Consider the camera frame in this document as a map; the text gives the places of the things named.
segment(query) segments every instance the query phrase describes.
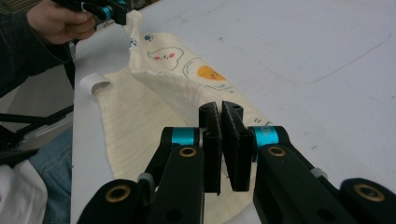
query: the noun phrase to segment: blue ring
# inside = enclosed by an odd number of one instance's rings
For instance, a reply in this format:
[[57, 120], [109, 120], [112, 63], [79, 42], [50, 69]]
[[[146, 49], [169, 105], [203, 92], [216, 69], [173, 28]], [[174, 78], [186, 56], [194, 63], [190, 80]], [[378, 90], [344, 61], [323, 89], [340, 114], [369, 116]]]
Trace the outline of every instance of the blue ring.
[[112, 11], [110, 7], [102, 7], [102, 10], [106, 13], [106, 18], [109, 20], [112, 17]]
[[194, 128], [174, 128], [172, 131], [172, 143], [194, 145]]
[[[257, 126], [253, 129], [256, 134], [257, 153], [259, 153], [259, 148], [264, 145], [279, 143], [277, 132], [273, 126]], [[258, 155], [253, 159], [254, 162], [257, 161], [257, 158]]]
[[118, 0], [117, 2], [119, 2], [120, 4], [126, 5], [125, 1], [123, 1], [123, 0]]

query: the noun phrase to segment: cartoon drawing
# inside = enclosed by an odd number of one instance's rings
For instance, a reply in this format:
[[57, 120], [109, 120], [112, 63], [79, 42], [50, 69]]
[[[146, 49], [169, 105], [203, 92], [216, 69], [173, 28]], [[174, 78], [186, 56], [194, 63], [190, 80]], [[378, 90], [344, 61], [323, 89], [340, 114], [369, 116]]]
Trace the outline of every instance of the cartoon drawing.
[[186, 78], [203, 82], [208, 88], [216, 91], [224, 91], [232, 88], [224, 76], [207, 66], [207, 64], [198, 57], [189, 60], [184, 65], [183, 74]]
[[153, 39], [154, 39], [153, 35], [145, 35], [145, 40], [151, 42], [151, 40], [153, 40]]
[[148, 56], [162, 66], [174, 70], [178, 65], [178, 60], [183, 56], [184, 51], [175, 47], [158, 49], [154, 52], [148, 52]]
[[131, 47], [131, 46], [137, 46], [137, 41], [133, 38], [131, 38], [131, 43], [130, 43], [129, 47]]
[[224, 76], [220, 75], [217, 73], [215, 70], [213, 70], [209, 66], [202, 66], [198, 69], [197, 72], [198, 76], [209, 79], [209, 80], [216, 80], [216, 81], [221, 81], [225, 80]]

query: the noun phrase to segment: orange cartoon face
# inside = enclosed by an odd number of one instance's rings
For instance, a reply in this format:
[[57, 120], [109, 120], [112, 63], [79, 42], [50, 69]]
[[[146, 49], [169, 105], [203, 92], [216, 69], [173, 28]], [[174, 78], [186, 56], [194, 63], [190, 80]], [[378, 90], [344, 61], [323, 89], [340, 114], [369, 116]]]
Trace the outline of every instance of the orange cartoon face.
[[198, 76], [209, 79], [209, 80], [214, 80], [214, 81], [222, 81], [225, 80], [225, 77], [217, 73], [215, 70], [213, 70], [209, 66], [202, 66], [198, 69]]

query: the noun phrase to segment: denim jeans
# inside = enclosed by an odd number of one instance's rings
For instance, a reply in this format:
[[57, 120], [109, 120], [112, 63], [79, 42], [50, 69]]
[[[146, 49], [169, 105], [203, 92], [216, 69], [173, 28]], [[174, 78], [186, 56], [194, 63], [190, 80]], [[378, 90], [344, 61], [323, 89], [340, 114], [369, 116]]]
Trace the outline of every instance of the denim jeans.
[[73, 129], [69, 128], [29, 159], [47, 187], [43, 223], [70, 223], [72, 139]]

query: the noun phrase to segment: human hand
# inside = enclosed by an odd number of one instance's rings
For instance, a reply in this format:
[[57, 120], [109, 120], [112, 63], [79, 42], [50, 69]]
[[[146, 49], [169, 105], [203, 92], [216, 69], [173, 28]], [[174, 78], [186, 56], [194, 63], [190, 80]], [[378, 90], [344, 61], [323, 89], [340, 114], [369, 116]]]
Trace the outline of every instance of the human hand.
[[76, 12], [43, 0], [27, 12], [27, 20], [45, 44], [63, 44], [93, 35], [95, 20], [89, 12]]

